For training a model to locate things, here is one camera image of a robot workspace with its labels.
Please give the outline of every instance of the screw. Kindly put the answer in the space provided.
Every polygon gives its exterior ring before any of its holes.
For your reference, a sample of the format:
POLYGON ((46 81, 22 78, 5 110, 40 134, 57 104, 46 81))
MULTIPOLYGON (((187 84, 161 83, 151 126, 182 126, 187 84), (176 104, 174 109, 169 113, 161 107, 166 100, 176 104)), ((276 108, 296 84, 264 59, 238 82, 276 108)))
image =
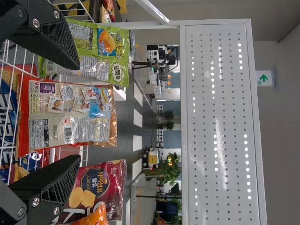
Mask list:
POLYGON ((55 209, 54 209, 54 215, 56 216, 58 213, 60 212, 60 209, 58 208, 58 207, 56 207, 55 209))
POLYGON ((55 11, 54 11, 54 16, 55 16, 56 19, 58 19, 58 18, 60 17, 59 12, 55 10, 55 11))
POLYGON ((24 213, 24 208, 22 207, 19 209, 17 214, 18 214, 18 216, 21 216, 21 215, 23 215, 23 213, 24 213))
POLYGON ((20 16, 20 17, 23 17, 23 16, 24 16, 24 12, 23 12, 22 10, 19 9, 19 10, 18 10, 18 13, 19 13, 19 16, 20 16))
POLYGON ((35 27, 35 28, 39 28, 39 21, 37 20, 37 19, 33 19, 32 20, 32 23, 33 23, 33 26, 35 27))
POLYGON ((38 204, 39 204, 39 198, 35 198, 35 199, 33 200, 33 202, 32 202, 32 206, 33 206, 33 207, 37 207, 38 204))

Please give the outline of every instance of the perforated metal panel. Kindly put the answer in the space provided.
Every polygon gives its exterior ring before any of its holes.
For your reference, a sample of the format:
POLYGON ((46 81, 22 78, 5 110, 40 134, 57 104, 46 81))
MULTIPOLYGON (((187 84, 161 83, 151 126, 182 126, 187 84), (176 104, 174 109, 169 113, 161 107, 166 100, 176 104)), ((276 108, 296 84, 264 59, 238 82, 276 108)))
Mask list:
POLYGON ((258 225, 246 25, 184 29, 189 224, 258 225))

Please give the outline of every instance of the orange bag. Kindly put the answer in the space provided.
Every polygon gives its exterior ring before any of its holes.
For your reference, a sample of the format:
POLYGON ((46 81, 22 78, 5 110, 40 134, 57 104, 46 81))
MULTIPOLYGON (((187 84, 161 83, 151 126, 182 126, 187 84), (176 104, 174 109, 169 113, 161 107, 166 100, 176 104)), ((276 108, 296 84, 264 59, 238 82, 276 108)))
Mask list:
POLYGON ((102 202, 95 212, 72 223, 72 225, 108 225, 105 203, 102 202))

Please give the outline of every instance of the exit sign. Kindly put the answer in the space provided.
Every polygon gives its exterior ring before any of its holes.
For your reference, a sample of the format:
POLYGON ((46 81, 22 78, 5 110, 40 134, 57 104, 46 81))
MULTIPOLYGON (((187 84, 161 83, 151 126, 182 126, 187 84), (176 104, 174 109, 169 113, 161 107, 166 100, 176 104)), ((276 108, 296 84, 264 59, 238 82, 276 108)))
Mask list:
POLYGON ((257 70, 256 71, 258 87, 274 87, 274 73, 272 70, 257 70))

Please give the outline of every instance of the barcode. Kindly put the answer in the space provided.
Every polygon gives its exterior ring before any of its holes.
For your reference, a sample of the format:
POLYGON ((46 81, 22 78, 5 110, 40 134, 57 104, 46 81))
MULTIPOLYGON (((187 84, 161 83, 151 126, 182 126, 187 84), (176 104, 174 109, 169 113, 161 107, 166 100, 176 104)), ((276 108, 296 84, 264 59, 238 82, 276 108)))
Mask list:
POLYGON ((72 142, 72 128, 71 127, 64 127, 64 138, 65 138, 66 144, 72 142))
POLYGON ((55 140, 58 140, 58 126, 57 124, 53 125, 53 136, 55 140))
POLYGON ((54 62, 47 61, 47 72, 54 72, 54 62))

